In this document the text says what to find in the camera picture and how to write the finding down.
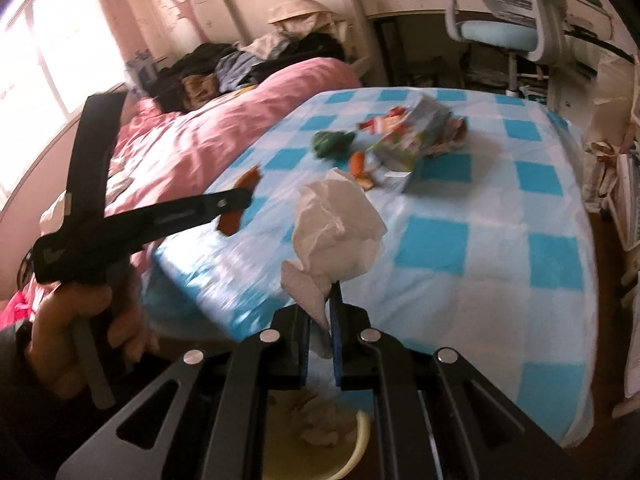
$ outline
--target hat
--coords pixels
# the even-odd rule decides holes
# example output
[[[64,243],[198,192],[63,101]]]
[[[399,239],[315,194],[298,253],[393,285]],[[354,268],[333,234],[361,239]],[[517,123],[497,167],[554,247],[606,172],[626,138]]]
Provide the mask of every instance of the hat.
[[[267,23],[273,24],[295,16],[313,14],[314,12],[335,14],[335,12],[315,0],[289,0],[288,2],[277,4],[267,11]]]

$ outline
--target crumpled tissue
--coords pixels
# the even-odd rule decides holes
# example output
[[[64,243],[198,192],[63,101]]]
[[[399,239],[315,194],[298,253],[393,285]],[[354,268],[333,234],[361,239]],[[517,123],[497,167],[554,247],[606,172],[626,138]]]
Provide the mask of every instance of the crumpled tissue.
[[[300,260],[282,263],[282,288],[328,330],[324,307],[332,283],[373,266],[386,226],[362,188],[335,168],[300,189],[295,218],[292,245]]]

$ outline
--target window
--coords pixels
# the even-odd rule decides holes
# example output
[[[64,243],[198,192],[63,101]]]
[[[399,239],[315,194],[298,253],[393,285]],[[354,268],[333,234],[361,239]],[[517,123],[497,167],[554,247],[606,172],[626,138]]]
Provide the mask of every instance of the window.
[[[0,210],[87,96],[123,78],[97,0],[31,0],[0,37]]]

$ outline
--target floor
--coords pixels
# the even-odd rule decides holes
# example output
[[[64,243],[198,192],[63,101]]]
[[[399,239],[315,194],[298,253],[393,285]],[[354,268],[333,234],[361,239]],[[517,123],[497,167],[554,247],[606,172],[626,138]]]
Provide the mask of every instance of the floor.
[[[620,311],[614,290],[623,274],[623,251],[610,222],[590,215],[600,285],[598,354],[593,378],[594,427],[579,446],[567,450],[586,480],[608,478],[623,419],[611,418],[611,410],[623,397],[623,371],[630,338],[630,316]],[[378,443],[375,434],[363,459],[348,480],[378,480]]]

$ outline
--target finger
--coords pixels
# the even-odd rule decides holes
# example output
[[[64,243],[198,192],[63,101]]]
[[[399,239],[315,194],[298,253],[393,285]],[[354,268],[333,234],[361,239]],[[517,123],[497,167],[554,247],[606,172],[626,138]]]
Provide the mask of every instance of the finger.
[[[111,301],[111,305],[113,306],[114,312],[119,312],[126,308],[133,298],[131,294],[131,280],[129,275],[120,280],[119,283],[115,284],[112,289],[113,300]]]
[[[152,354],[158,354],[160,352],[160,338],[153,330],[149,330],[148,337],[146,338],[146,350]]]
[[[27,350],[27,359],[36,377],[50,384],[62,370],[69,368],[78,357],[68,330],[41,334],[33,327],[33,338]]]
[[[96,316],[110,303],[111,289],[107,285],[63,283],[42,302],[36,322],[42,332],[57,333],[77,316]]]
[[[129,294],[132,298],[137,298],[142,289],[142,278],[135,267],[129,267]]]
[[[84,389],[86,379],[80,365],[75,362],[66,371],[58,375],[52,384],[47,386],[60,399],[71,399]]]
[[[107,330],[107,341],[111,348],[117,348],[144,332],[145,316],[142,307],[137,303],[129,303],[111,322]]]
[[[142,354],[145,352],[147,339],[146,331],[144,331],[127,341],[122,349],[124,357],[132,363],[139,363],[140,359],[142,359]]]

